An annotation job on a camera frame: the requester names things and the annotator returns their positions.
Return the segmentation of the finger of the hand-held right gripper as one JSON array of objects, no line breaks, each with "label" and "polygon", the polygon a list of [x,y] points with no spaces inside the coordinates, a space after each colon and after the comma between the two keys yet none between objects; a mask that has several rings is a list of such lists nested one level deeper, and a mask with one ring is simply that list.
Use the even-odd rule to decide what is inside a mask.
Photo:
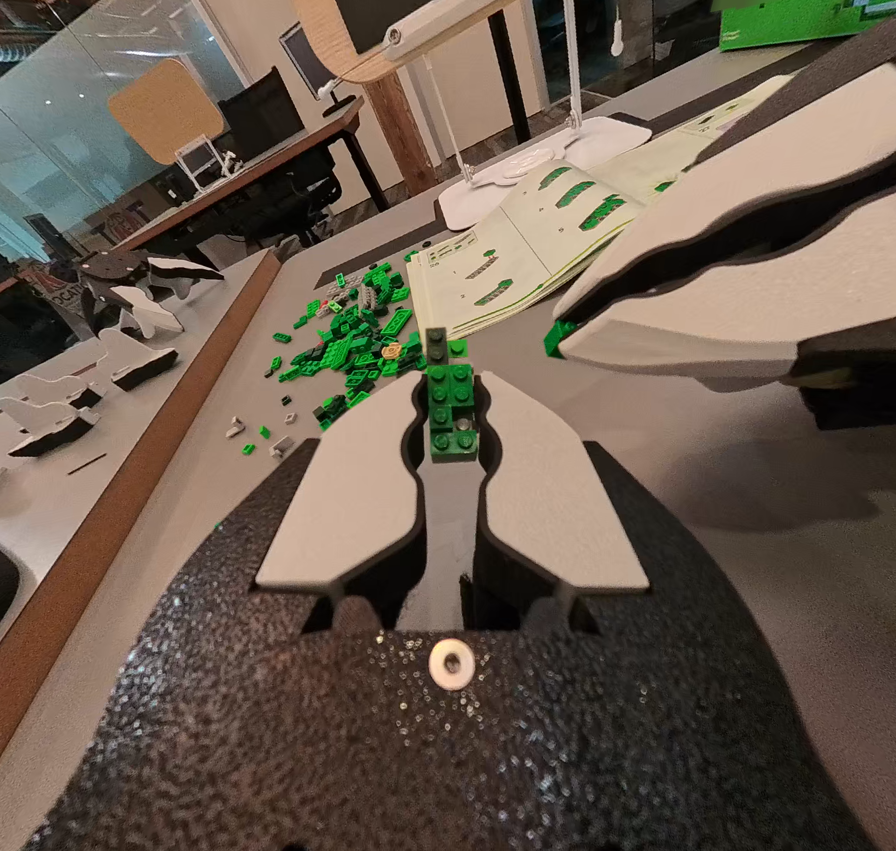
[{"label": "finger of the hand-held right gripper", "polygon": [[703,152],[554,308],[590,322],[761,248],[780,252],[894,184],[894,62],[800,73]]},{"label": "finger of the hand-held right gripper", "polygon": [[894,194],[874,196],[791,252],[611,304],[560,342],[560,356],[701,383],[893,362],[894,229]]}]

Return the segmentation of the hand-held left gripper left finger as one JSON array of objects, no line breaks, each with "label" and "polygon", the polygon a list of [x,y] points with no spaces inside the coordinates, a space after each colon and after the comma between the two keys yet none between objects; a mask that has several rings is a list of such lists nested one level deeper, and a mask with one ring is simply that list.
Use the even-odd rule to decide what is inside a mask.
[{"label": "hand-held left gripper left finger", "polygon": [[322,436],[254,583],[267,591],[365,599],[396,626],[427,565],[427,377],[405,375]]}]

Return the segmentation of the green brick assembly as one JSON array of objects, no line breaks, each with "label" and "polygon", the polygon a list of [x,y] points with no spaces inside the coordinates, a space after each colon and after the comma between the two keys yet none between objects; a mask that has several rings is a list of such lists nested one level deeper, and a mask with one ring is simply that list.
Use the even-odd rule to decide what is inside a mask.
[{"label": "green brick assembly", "polygon": [[465,340],[442,327],[423,334],[427,364],[428,452],[434,464],[477,459],[479,432],[475,373]]}]

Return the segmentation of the small green brick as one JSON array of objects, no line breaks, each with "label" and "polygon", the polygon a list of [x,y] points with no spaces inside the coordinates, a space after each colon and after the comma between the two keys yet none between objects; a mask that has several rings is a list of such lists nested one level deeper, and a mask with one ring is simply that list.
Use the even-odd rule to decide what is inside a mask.
[{"label": "small green brick", "polygon": [[546,355],[558,360],[566,359],[565,354],[561,350],[561,345],[566,338],[575,334],[580,328],[581,323],[576,321],[555,320],[544,337],[543,343]]}]

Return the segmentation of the white desk lamp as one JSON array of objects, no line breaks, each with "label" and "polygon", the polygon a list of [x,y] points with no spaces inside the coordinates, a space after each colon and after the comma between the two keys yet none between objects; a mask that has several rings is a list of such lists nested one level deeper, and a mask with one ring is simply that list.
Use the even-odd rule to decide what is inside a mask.
[{"label": "white desk lamp", "polygon": [[612,118],[585,118],[581,106],[580,55],[575,0],[563,1],[566,50],[570,77],[570,112],[562,129],[540,142],[512,151],[482,169],[465,162],[456,140],[429,52],[482,18],[494,16],[513,0],[424,0],[386,31],[385,57],[395,65],[421,56],[427,69],[442,118],[454,147],[461,178],[439,196],[442,216],[449,230],[472,227],[509,195],[511,189],[542,169],[559,167],[568,160],[580,168],[593,167],[644,144],[651,131],[644,126]]}]

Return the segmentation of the pile of green bricks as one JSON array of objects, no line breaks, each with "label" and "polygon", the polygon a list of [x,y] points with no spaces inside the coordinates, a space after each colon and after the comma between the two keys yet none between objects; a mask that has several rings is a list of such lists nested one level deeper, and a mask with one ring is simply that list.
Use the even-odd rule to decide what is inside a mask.
[{"label": "pile of green bricks", "polygon": [[[352,274],[340,272],[308,303],[291,333],[273,334],[275,342],[285,345],[315,320],[328,321],[328,328],[317,330],[318,342],[288,360],[274,356],[263,377],[270,383],[289,384],[326,371],[339,373],[344,390],[337,394],[347,396],[350,411],[371,398],[381,380],[412,372],[426,375],[425,329],[409,330],[413,318],[408,281],[391,263],[372,263]],[[380,352],[392,342],[403,345],[404,356],[386,362]]]}]

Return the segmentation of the open instruction booklet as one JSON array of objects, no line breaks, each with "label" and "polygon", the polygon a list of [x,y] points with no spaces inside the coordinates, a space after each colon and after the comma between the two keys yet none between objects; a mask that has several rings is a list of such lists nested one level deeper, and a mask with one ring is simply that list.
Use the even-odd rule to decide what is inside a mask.
[{"label": "open instruction booklet", "polygon": [[674,185],[711,141],[774,92],[778,74],[593,167],[561,160],[512,188],[474,226],[408,264],[418,330],[449,339],[509,318],[575,278]]}]

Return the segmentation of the loose grey finger part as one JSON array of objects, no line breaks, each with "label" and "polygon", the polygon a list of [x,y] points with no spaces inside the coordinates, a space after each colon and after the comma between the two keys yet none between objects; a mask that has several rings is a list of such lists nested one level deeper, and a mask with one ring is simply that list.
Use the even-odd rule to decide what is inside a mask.
[{"label": "loose grey finger part", "polygon": [[97,362],[97,369],[124,392],[162,375],[178,359],[176,349],[152,349],[118,329],[100,330],[98,342],[105,352]]},{"label": "loose grey finger part", "polygon": [[74,409],[91,408],[105,395],[104,390],[96,383],[88,383],[73,375],[50,380],[38,375],[22,374],[16,377],[15,385],[21,399],[37,406],[59,402]]},{"label": "loose grey finger part", "polygon": [[35,458],[74,442],[95,426],[101,416],[90,408],[76,409],[66,402],[38,405],[16,398],[2,398],[2,411],[28,432],[10,449],[13,458]]}]

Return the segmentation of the grey table with wooden edge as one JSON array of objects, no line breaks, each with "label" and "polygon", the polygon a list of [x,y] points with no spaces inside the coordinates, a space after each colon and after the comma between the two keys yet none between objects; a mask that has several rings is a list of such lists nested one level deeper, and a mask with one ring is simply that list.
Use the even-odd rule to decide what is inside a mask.
[{"label": "grey table with wooden edge", "polygon": [[[174,366],[133,391],[97,369],[104,349],[83,346],[91,362],[71,375],[105,395],[90,409],[92,430],[35,458],[8,451],[28,436],[2,411],[2,550],[21,574],[2,621],[1,748],[6,750],[78,621],[118,556],[218,376],[280,272],[270,250],[174,299],[181,333],[158,331],[141,343],[174,348]],[[92,457],[106,458],[66,473]]]}]

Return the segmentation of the unmounted gripper assembly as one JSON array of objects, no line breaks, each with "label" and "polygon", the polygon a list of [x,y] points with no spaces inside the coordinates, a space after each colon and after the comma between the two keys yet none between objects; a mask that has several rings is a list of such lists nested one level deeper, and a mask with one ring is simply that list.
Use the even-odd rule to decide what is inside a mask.
[{"label": "unmounted gripper assembly", "polygon": [[105,328],[101,315],[106,308],[118,309],[118,330],[149,340],[158,331],[181,333],[183,324],[156,300],[175,296],[184,300],[201,280],[222,281],[214,267],[189,260],[146,254],[141,251],[95,252],[76,266],[84,286],[84,320],[93,335]]}]

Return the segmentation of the wooden table with black legs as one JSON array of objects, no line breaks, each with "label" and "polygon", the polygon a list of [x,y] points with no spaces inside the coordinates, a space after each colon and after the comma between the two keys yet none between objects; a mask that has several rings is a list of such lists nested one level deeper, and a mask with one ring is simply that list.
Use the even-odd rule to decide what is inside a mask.
[{"label": "wooden table with black legs", "polygon": [[390,205],[385,192],[357,140],[357,131],[360,128],[360,112],[364,104],[364,96],[356,97],[348,105],[339,108],[323,127],[312,132],[304,130],[301,133],[293,134],[271,150],[252,159],[240,172],[225,177],[215,185],[201,190],[190,202],[186,202],[177,208],[169,209],[159,217],[154,218],[150,223],[132,233],[124,241],[114,245],[110,252],[128,252],[147,248],[151,240],[160,237],[169,230],[173,230],[173,228],[182,225],[187,220],[205,213],[213,205],[224,201],[249,185],[260,182],[264,176],[290,164],[305,152],[321,146],[330,147],[338,140],[342,140],[345,143],[357,173],[364,184],[364,188],[369,193],[377,210],[382,212],[388,209]]}]

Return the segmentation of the black monitor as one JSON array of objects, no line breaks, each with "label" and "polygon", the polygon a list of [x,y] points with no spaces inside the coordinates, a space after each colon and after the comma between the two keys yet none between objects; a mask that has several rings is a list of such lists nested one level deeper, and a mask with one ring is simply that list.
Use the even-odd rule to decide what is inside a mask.
[{"label": "black monitor", "polygon": [[276,66],[238,94],[219,100],[218,109],[230,128],[233,150],[243,162],[305,129]]}]

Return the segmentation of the silver framed monitor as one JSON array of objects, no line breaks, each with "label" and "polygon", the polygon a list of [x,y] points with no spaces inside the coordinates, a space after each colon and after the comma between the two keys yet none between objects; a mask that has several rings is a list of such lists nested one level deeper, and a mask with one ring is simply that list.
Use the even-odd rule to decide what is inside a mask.
[{"label": "silver framed monitor", "polygon": [[357,100],[357,96],[351,93],[342,98],[337,96],[336,90],[342,81],[315,54],[301,22],[297,21],[288,28],[279,41],[315,100],[324,104],[330,100],[330,105],[322,112],[324,118],[330,118]]}]

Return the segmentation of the wooden post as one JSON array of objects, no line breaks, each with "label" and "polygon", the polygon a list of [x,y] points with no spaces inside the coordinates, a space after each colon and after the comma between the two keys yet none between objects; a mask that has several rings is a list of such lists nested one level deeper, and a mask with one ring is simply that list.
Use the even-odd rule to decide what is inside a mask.
[{"label": "wooden post", "polygon": [[409,100],[397,73],[363,84],[375,117],[392,152],[409,196],[422,194],[438,184]]}]

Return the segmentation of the tan rounded wall panel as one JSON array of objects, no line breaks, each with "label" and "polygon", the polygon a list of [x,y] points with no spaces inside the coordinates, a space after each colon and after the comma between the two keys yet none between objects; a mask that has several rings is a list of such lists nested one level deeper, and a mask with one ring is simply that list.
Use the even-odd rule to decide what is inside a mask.
[{"label": "tan rounded wall panel", "polygon": [[149,157],[172,165],[178,151],[199,137],[225,130],[218,106],[179,60],[167,58],[111,95],[107,107]]}]

